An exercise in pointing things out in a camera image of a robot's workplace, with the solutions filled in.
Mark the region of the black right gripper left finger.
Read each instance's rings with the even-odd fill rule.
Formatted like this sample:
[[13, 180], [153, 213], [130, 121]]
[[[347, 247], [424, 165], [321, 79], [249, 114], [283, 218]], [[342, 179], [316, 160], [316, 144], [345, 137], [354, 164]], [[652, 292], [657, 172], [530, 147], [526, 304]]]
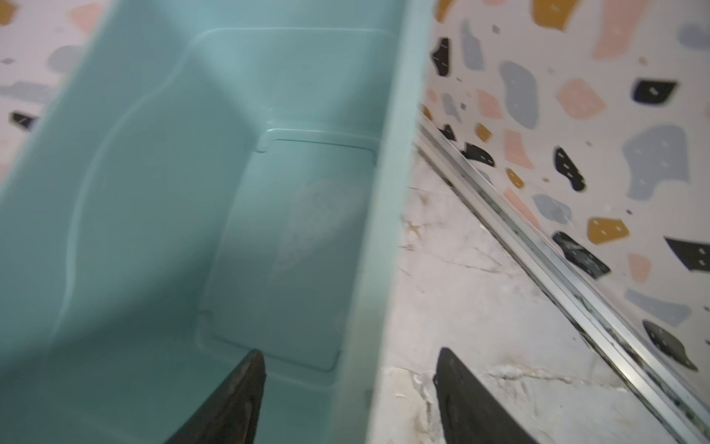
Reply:
[[252, 444], [266, 384], [264, 355], [251, 350], [167, 444]]

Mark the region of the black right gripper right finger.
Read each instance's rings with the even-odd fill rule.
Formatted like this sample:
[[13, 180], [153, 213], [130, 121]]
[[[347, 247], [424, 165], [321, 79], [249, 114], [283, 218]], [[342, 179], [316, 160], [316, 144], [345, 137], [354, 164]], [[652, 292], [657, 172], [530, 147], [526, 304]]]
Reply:
[[447, 347], [439, 352], [434, 383], [447, 443], [536, 444], [536, 440]]

